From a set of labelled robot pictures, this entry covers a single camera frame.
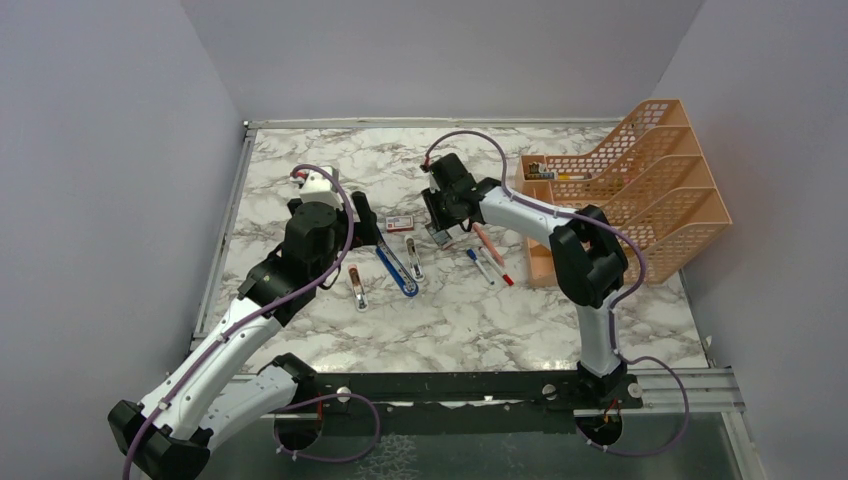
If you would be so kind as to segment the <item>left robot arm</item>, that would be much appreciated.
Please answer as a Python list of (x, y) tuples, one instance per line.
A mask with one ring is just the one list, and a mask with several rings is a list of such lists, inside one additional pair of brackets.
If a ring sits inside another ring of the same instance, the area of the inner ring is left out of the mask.
[(216, 327), (158, 387), (122, 400), (107, 420), (125, 460), (152, 479), (195, 479), (211, 454), (276, 409), (319, 408), (316, 372), (293, 354), (276, 357), (255, 379), (229, 385), (255, 351), (327, 289), (348, 252), (376, 244), (376, 215), (365, 193), (303, 193), (289, 203), (284, 240), (254, 266)]

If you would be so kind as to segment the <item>small pink stapler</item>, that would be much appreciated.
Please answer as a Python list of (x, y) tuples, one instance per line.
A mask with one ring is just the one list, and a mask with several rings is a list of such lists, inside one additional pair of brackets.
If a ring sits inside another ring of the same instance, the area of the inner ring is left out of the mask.
[(359, 269), (356, 265), (348, 267), (348, 275), (351, 283), (351, 288), (354, 296), (356, 310), (364, 312), (368, 309), (367, 294), (362, 283)]

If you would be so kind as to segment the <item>blue stapler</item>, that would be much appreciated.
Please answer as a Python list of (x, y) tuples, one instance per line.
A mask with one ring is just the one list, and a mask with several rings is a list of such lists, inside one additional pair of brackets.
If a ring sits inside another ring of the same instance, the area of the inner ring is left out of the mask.
[(419, 285), (414, 276), (398, 259), (381, 232), (378, 232), (376, 255), (406, 297), (412, 298), (419, 293)]

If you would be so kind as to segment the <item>grey staple strips tray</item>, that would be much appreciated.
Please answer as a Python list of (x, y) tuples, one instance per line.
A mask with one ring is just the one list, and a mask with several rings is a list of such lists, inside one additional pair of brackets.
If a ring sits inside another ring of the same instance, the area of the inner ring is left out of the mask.
[(454, 245), (455, 240), (447, 230), (437, 230), (432, 224), (427, 224), (425, 228), (433, 242), (441, 250), (446, 250)]

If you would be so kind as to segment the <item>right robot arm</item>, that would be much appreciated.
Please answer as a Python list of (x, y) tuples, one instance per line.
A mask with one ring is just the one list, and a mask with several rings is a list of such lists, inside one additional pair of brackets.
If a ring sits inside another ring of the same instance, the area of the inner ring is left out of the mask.
[(548, 249), (556, 282), (576, 306), (581, 353), (577, 393), (587, 405), (612, 399), (626, 368), (613, 345), (608, 312), (624, 283), (628, 260), (604, 212), (595, 205), (558, 207), (506, 188), (486, 177), (476, 180), (455, 154), (424, 167), (429, 185), (421, 192), (433, 225), (448, 230), (464, 222), (504, 227)]

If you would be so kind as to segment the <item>red white staple box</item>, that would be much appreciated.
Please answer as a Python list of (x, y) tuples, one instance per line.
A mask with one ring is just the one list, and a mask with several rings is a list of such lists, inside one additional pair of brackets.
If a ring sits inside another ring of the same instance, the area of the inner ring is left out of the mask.
[(414, 229), (414, 217), (410, 215), (389, 216), (385, 220), (389, 233), (407, 232)]

